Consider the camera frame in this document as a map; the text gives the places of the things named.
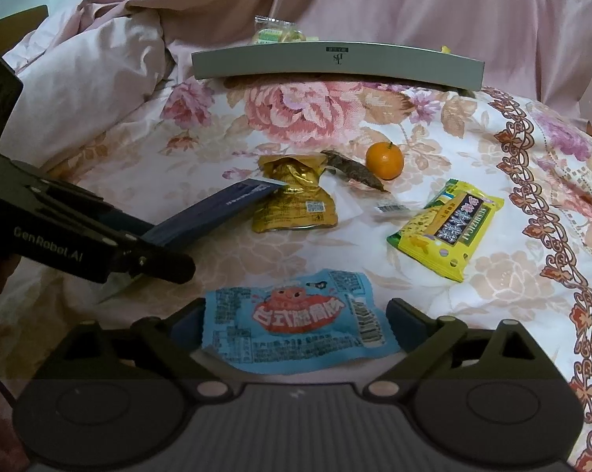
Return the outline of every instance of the blue wrapper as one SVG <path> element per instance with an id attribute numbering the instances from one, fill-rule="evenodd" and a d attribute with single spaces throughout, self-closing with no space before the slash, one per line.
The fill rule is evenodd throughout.
<path id="1" fill-rule="evenodd" d="M 365 275 L 323 270 L 268 288 L 208 293 L 202 347 L 257 374 L 318 371 L 399 351 Z"/>

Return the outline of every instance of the yellow snack package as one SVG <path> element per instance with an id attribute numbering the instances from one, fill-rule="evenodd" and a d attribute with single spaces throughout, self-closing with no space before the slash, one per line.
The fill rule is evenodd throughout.
<path id="1" fill-rule="evenodd" d="M 265 177 L 287 183 L 254 211 L 253 231 L 333 227 L 338 224 L 335 203 L 319 186 L 327 157 L 324 154 L 262 156 Z"/>
<path id="2" fill-rule="evenodd" d="M 388 236 L 388 243 L 439 275 L 458 282 L 504 200 L 450 179 L 425 211 Z"/>

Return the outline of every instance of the floral quilt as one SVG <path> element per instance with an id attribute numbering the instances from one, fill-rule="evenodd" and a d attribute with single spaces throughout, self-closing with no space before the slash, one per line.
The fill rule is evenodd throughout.
<path id="1" fill-rule="evenodd" d="M 582 403 L 586 425 L 571 463 L 592 472 L 592 137 L 546 106 L 493 88 L 467 97 L 342 77 L 191 78 L 162 88 L 52 172 L 158 223 L 255 174 L 260 155 L 334 148 L 363 162 L 383 140 L 405 155 L 402 175 L 387 183 L 401 201 L 425 203 L 449 178 L 506 200 L 464 282 L 389 246 L 386 236 L 404 221 L 375 220 L 342 179 L 324 174 L 336 227 L 255 234 L 242 215 L 191 248 L 197 273 L 183 286 L 140 280 L 95 304 L 83 281 L 23 260 L 0 298 L 0 376 L 18 391 L 83 319 L 127 326 L 221 287 L 265 286 L 325 268 L 359 271 L 382 308 L 397 296 L 470 326 L 521 321 Z M 366 370 L 352 364 L 337 377 Z M 7 454 L 9 446 L 2 445 Z"/>

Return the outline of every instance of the snack pack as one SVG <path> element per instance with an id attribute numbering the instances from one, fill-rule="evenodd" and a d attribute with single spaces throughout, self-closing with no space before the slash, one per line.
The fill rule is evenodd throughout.
<path id="1" fill-rule="evenodd" d="M 335 270 L 208 293 L 202 348 L 258 374 L 317 371 L 400 349 L 366 276 Z"/>
<path id="2" fill-rule="evenodd" d="M 503 199 L 450 179 L 425 211 L 388 236 L 388 243 L 439 275 L 458 282 Z"/>
<path id="3" fill-rule="evenodd" d="M 287 183 L 261 203 L 253 216 L 253 231 L 333 227 L 338 214 L 331 196 L 319 186 L 327 157 L 271 155 L 259 159 L 265 177 Z"/>
<path id="4" fill-rule="evenodd" d="M 307 40 L 305 35 L 297 30 L 294 23 L 260 15 L 254 17 L 254 32 L 252 44 Z"/>

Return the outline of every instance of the small white label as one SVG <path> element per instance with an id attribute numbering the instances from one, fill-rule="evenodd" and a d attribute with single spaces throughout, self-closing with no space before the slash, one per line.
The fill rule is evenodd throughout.
<path id="1" fill-rule="evenodd" d="M 324 212 L 324 202 L 307 201 L 307 212 Z"/>

